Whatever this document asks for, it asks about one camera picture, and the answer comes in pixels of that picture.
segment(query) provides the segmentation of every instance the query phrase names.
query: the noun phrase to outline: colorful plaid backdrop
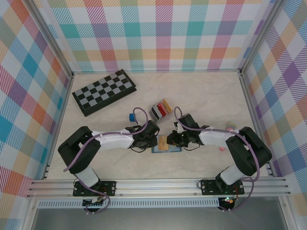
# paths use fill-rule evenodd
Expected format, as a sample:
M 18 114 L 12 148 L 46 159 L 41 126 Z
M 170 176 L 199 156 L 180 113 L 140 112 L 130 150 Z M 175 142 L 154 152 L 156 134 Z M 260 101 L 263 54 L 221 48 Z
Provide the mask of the colorful plaid backdrop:
M 241 69 L 241 68 L 242 68 L 242 66 L 243 66 L 243 64 L 244 64 L 244 62 L 245 62 L 245 60 L 246 60 L 246 58 L 247 58 L 248 55 L 249 55 L 249 52 L 250 52 L 251 48 L 254 46 L 254 44 L 255 44 L 255 42 L 256 42 L 256 40 L 257 40 L 257 37 L 258 37 L 258 35 L 259 35 L 259 32 L 261 31 L 262 27 L 263 27 L 264 24 L 265 24 L 265 20 L 266 20 L 266 19 L 268 18 L 268 16 L 270 15 L 270 12 L 271 12 L 272 7 L 273 7 L 273 5 L 274 5 L 275 2 L 276 2 L 276 0 L 270 0 L 270 3 L 268 4 L 268 6 L 267 6 L 267 8 L 266 8 L 266 10 L 265 10 L 265 12 L 264 12 L 264 14 L 263 14 L 263 16 L 262 16 L 260 22 L 259 22 L 259 24 L 258 24 L 258 26 L 257 26 L 257 29 L 255 30 L 255 32 L 254 32 L 254 34 L 253 34 L 253 36 L 252 36 L 252 39 L 250 40 L 250 42 L 249 42 L 249 44 L 248 44 L 248 47 L 247 47 L 247 49 L 246 49 L 246 51 L 245 51 L 245 53 L 244 53 L 244 55 L 243 55 L 243 58 L 241 59 L 241 62 L 240 62 L 240 64 L 239 64 L 239 66 L 238 66 L 238 69 Z
M 71 66 L 86 72 L 237 69 L 269 1 L 36 3 Z
M 13 230 L 43 170 L 68 77 L 21 0 L 0 0 L 0 229 Z
M 307 0 L 288 0 L 247 82 L 279 176 L 307 226 Z

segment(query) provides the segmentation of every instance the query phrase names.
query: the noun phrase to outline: black and white chessboard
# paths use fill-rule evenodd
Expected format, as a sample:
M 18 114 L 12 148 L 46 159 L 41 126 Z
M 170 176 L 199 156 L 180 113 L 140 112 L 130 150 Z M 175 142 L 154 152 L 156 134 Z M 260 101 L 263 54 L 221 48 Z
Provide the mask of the black and white chessboard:
M 134 91 L 136 85 L 124 70 L 119 70 L 72 95 L 84 116 L 88 116 Z

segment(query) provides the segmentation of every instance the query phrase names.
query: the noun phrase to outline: white table surface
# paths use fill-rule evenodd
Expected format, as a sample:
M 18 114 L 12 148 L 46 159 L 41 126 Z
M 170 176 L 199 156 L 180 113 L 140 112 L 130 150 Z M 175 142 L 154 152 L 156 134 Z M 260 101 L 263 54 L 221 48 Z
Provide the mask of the white table surface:
M 74 92 L 108 74 L 76 75 Z M 117 131 L 135 125 L 129 121 L 134 107 L 146 111 L 159 100 L 166 99 L 172 109 L 179 106 L 183 114 L 190 113 L 200 125 L 225 128 L 227 121 L 236 122 L 238 128 L 252 126 L 248 107 L 236 72 L 184 72 L 184 73 L 129 73 L 137 91 L 84 117 L 70 94 L 63 118 L 56 150 L 47 179 L 74 179 L 66 168 L 57 149 L 81 126 L 95 131 Z M 160 134 L 168 135 L 174 129 L 175 117 L 160 123 Z M 137 112 L 137 119 L 145 121 Z M 90 166 L 102 179 L 145 178 L 210 178 L 233 163 L 228 150 L 215 146 L 201 146 L 194 151 L 151 153 L 147 149 L 136 153 L 130 149 L 99 151 Z M 261 176 L 267 176 L 265 167 Z

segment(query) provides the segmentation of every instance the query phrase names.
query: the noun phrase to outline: blue block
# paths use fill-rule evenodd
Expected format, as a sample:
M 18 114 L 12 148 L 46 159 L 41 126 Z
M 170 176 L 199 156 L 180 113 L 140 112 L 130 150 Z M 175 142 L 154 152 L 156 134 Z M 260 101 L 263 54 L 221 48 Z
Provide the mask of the blue block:
M 134 121 L 135 121 L 133 114 L 129 114 L 129 120 L 130 120 L 131 122 L 134 122 Z

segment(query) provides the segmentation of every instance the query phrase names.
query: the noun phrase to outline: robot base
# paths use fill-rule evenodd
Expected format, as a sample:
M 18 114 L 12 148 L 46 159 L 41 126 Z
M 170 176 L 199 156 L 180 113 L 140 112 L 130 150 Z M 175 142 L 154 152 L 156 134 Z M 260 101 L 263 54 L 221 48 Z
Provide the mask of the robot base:
M 116 190 L 116 181 L 99 181 L 96 184 L 94 184 L 92 189 L 106 193 L 108 196 L 115 196 L 115 190 Z M 73 189 L 73 196 L 100 196 L 97 193 L 91 192 L 90 190 L 87 190 L 80 184 L 79 181 L 76 181 L 74 183 L 74 189 Z
M 216 186 L 216 180 L 202 179 L 200 181 L 200 189 L 202 195 L 243 195 L 244 187 L 242 181 L 236 181 L 233 183 L 226 192 L 221 192 L 221 190 Z

